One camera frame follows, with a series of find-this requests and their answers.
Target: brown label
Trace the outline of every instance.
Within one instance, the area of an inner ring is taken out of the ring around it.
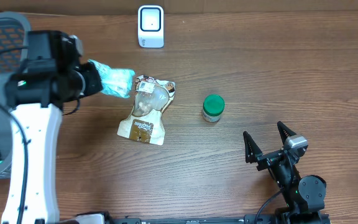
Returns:
[[[152,137],[153,124],[138,119],[134,119],[131,127],[131,133],[129,134],[129,139],[141,142],[150,142]]]

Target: printed label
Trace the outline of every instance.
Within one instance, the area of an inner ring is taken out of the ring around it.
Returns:
[[[131,127],[131,133],[129,134],[129,139],[149,143],[150,138],[152,137],[152,132],[152,123],[134,119]]]
[[[139,85],[139,91],[143,91],[143,92],[146,92],[146,93],[153,93],[154,84],[141,81],[141,83]]]

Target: green lid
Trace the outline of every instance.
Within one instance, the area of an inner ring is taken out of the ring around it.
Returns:
[[[210,116],[219,116],[224,109],[224,100],[219,95],[209,95],[204,100],[203,109]]]

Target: brown cardboard backdrop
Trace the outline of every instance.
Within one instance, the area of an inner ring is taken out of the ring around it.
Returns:
[[[358,10],[358,0],[0,0],[0,11],[66,15],[136,14],[144,4],[165,13]]]

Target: jar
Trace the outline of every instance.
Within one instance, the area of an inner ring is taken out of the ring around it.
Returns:
[[[208,122],[217,122],[221,119],[224,109],[224,100],[219,95],[209,95],[205,98],[201,114]]]

